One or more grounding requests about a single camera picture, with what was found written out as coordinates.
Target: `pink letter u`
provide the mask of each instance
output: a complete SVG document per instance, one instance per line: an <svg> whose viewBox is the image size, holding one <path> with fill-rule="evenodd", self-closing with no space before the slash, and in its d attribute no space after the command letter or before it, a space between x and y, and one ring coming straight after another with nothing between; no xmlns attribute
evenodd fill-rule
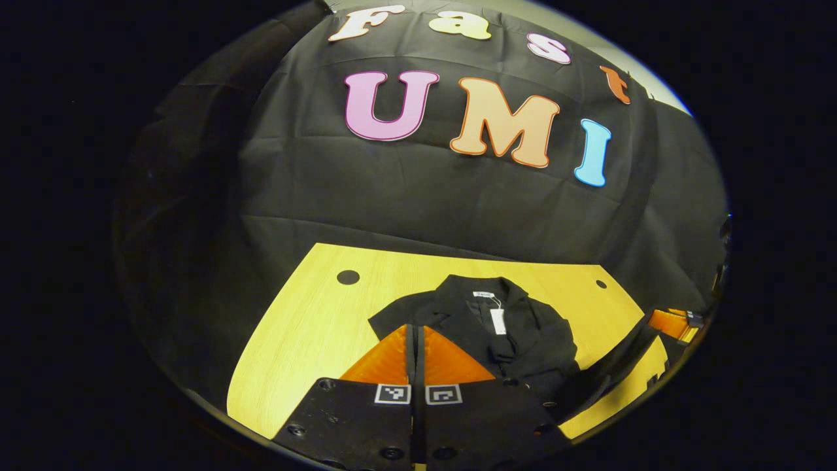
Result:
<svg viewBox="0 0 837 471"><path fill-rule="evenodd" d="M346 77L349 96L346 100L346 125L364 139L397 141L416 132L424 118L424 105L430 86L439 81L433 72L412 70L398 78L407 84L401 116L395 121L380 121L372 110L375 107L377 86L387 80L383 72L362 72Z"/></svg>

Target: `black shirt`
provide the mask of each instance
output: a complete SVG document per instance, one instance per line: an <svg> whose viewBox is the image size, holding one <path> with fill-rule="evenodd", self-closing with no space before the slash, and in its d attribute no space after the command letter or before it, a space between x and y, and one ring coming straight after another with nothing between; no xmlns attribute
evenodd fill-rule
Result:
<svg viewBox="0 0 837 471"><path fill-rule="evenodd" d="M489 292L494 299L476 296ZM490 313L501 304L505 334ZM406 323L426 325L459 346L498 378L515 377L542 399L554 397L578 372L569 322L551 306L529 298L505 278L448 276L435 290L400 298L369 319L383 339Z"/></svg>

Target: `clothing tag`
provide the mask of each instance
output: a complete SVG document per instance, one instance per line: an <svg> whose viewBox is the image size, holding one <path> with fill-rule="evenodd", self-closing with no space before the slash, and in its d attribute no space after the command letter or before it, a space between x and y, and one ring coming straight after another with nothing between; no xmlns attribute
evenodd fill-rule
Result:
<svg viewBox="0 0 837 471"><path fill-rule="evenodd" d="M491 320L494 321L494 331L497 335L504 335L506 323L503 322L503 309L491 309Z"/></svg>

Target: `wrinkled fabric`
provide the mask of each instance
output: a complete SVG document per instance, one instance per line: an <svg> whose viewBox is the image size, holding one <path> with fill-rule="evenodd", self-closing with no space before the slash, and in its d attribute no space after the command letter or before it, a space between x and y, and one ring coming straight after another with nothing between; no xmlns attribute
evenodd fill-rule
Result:
<svg viewBox="0 0 837 471"><path fill-rule="evenodd" d="M645 312L706 306L727 203L690 116L560 32L466 4L368 7L384 4L407 11L334 44L345 12L323 3L270 20L184 79L140 133L116 202L116 263L137 333L173 379L225 410L249 336L317 242L600 264ZM433 31L443 9L486 18L492 38ZM573 62L531 54L527 33L560 40ZM629 106L600 65L625 79ZM439 74L413 135L372 142L347 128L343 81L370 70L389 77L374 110L385 121L401 111L401 72ZM466 76L497 83L512 110L531 95L559 104L546 168L450 150ZM573 177L583 118L613 133L601 188Z"/></svg>

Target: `yellow wooden table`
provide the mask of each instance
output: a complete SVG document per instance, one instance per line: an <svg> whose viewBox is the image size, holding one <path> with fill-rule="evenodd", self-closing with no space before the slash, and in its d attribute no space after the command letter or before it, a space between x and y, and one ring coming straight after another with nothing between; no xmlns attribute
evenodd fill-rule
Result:
<svg viewBox="0 0 837 471"><path fill-rule="evenodd" d="M351 285L337 274L352 270ZM433 291L448 275L504 277L550 304L573 330L582 369L603 357L643 313L598 265L483 261L317 244L270 305L233 373L227 412L273 438L317 378L339 378L378 342L368 319L392 301ZM602 289L596 281L602 281ZM561 425L570 438L597 426L665 371L657 339L633 373L591 408Z"/></svg>

